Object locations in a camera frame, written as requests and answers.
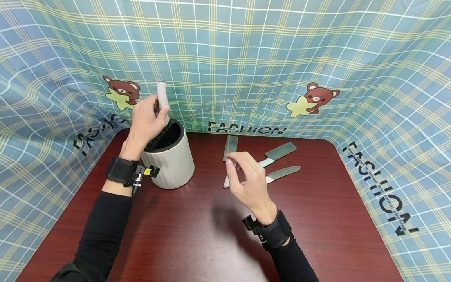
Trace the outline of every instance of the wrist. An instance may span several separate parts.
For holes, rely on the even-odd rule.
[[[144,146],[141,144],[129,142],[126,140],[122,144],[122,150],[119,153],[119,157],[129,161],[139,161],[141,154],[144,151]]]
[[[276,220],[277,217],[277,206],[271,200],[266,202],[261,207],[251,209],[258,222],[262,225],[270,225]]]

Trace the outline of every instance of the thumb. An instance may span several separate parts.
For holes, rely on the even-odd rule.
[[[230,187],[239,186],[240,184],[238,179],[238,173],[236,172],[236,168],[232,160],[227,159],[225,161],[225,168],[227,170],[227,176],[229,177]]]
[[[164,108],[162,108],[162,109],[160,109],[160,111],[158,112],[158,116],[156,117],[156,119],[157,120],[165,120],[166,119],[166,116],[168,115],[168,113],[169,113],[169,109],[170,109],[170,106],[169,105],[167,105],[167,106],[165,106]]]

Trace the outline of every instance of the teddy bear print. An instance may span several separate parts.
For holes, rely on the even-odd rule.
[[[319,106],[327,104],[338,94],[340,94],[339,90],[318,87],[318,84],[311,82],[307,85],[307,93],[300,96],[296,103],[288,103],[286,108],[291,111],[291,118],[299,115],[308,116],[309,114],[317,114],[319,113]]]
[[[324,87],[318,87],[318,84],[315,82],[310,82],[307,85],[307,93],[304,94],[304,97],[307,98],[307,102],[316,103],[316,106],[307,108],[311,114],[319,113],[318,107],[327,104],[332,98],[335,98],[340,94],[339,90],[329,90]]]
[[[136,100],[139,98],[139,85],[132,81],[124,82],[110,79],[106,75],[102,76],[102,78],[108,83],[108,90],[110,91],[110,93],[106,94],[106,97],[115,101],[121,111],[126,108],[133,109],[133,106],[136,105]]]

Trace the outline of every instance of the table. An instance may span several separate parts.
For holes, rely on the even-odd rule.
[[[84,223],[101,190],[120,132],[19,276],[48,281],[75,254]],[[190,182],[175,190],[150,179],[133,204],[108,281],[279,281],[271,257],[241,219],[249,211],[222,188],[226,135],[188,133],[195,163]],[[326,140],[239,136],[238,151],[257,161],[292,141],[295,152],[266,168],[301,170],[268,185],[301,249],[322,282],[402,281],[335,147]]]

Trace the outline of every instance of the yellow star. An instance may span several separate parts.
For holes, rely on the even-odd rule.
[[[110,93],[105,94],[106,97],[112,101],[115,101],[119,110],[123,111],[125,110],[125,108],[133,110],[133,106],[127,103],[127,101],[130,100],[130,98],[127,95],[119,95],[116,91],[114,91],[111,88],[108,88],[108,90],[110,91]]]
[[[297,116],[308,116],[310,114],[307,108],[313,108],[316,103],[309,103],[305,96],[300,96],[296,103],[286,104],[286,108],[291,111],[290,118],[295,118]]]

